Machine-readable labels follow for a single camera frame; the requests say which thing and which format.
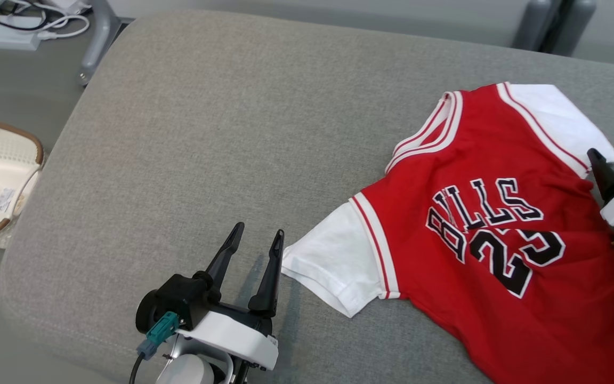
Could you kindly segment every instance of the gray cushion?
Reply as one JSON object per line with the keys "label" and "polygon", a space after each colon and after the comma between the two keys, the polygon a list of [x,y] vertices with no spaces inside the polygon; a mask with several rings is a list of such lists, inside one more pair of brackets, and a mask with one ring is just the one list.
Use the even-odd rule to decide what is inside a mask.
{"label": "gray cushion", "polygon": [[[20,220],[2,311],[46,350],[125,381],[146,292],[205,268],[245,221],[222,289],[244,306],[276,229],[292,243],[381,177],[442,92],[501,81],[557,85],[614,143],[613,65],[251,15],[137,20]],[[488,382],[408,301],[350,320],[283,278],[275,333],[276,370],[251,382]],[[162,364],[143,364],[141,381]]]}

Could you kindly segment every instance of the fabric surface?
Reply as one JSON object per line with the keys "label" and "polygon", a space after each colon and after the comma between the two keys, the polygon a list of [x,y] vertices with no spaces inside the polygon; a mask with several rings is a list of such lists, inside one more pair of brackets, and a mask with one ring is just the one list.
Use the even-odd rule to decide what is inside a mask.
{"label": "fabric surface", "polygon": [[589,148],[614,150],[572,111],[533,119],[512,88],[447,92],[397,146],[410,156],[285,250],[285,273],[350,317],[409,299],[494,382],[614,382],[612,231],[583,180]]}
{"label": "fabric surface", "polygon": [[[614,145],[609,64],[250,15],[137,20],[20,218],[2,311],[44,350],[126,381],[146,292],[206,267],[245,221],[222,286],[222,301],[244,306],[276,229],[293,243],[380,178],[442,92],[502,81],[555,84]],[[348,319],[283,278],[274,332],[276,370],[251,382],[489,382],[407,301]],[[139,382],[162,364],[142,364]]]}

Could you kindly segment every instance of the red jersey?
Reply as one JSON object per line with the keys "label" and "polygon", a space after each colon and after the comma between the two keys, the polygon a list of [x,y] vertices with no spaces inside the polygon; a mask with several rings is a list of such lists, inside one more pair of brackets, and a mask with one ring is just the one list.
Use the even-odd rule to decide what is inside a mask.
{"label": "red jersey", "polygon": [[612,233],[583,178],[590,147],[614,149],[554,87],[525,87],[445,94],[284,273],[348,316],[411,300],[494,382],[614,383]]}

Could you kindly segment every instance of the gray floor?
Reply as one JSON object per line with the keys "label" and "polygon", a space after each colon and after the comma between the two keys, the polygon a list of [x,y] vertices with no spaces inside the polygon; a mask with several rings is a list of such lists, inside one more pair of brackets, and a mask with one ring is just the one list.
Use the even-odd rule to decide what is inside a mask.
{"label": "gray floor", "polygon": [[[90,37],[42,42],[36,52],[0,51],[0,121],[53,148],[82,94],[74,75]],[[11,382],[112,383],[20,340],[0,315],[0,383]]]}

